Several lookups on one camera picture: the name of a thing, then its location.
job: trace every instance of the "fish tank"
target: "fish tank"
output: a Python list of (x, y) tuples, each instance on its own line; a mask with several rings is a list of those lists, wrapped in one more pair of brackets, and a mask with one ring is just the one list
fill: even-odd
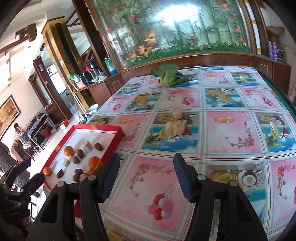
[(251, 52), (237, 0), (91, 0), (122, 69), (181, 54)]

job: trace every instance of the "wooden beam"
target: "wooden beam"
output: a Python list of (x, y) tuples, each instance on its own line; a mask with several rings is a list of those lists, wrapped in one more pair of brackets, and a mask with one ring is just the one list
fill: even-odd
[(109, 75), (108, 68), (104, 62), (107, 52), (84, 0), (72, 0), (72, 2), (98, 65), (105, 75)]

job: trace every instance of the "picture frame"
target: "picture frame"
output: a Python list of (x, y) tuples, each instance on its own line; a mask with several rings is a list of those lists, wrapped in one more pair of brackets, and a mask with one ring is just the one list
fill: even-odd
[(20, 113), (13, 96), (10, 95), (0, 106), (0, 140)]

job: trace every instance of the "yellow flower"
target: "yellow flower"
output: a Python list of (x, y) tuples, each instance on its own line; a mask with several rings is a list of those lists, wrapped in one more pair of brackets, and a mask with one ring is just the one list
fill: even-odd
[(152, 39), (146, 39), (145, 40), (148, 44), (152, 45), (153, 43), (156, 43), (156, 39), (152, 38)]

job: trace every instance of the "wooden door frame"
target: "wooden door frame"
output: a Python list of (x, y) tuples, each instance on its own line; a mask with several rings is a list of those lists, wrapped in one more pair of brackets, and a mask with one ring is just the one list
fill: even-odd
[(55, 105), (56, 109), (60, 112), (60, 114), (65, 119), (71, 119), (73, 114), (70, 112), (69, 108), (67, 107), (64, 100), (59, 95), (58, 91), (56, 90), (54, 84), (52, 83), (52, 80), (50, 79), (46, 68), (44, 66), (44, 63), (42, 61), (42, 58), (38, 56), (33, 61), (33, 66), (35, 68), (36, 74), (39, 76), (43, 86), (45, 87), (48, 95), (50, 96), (52, 103)]

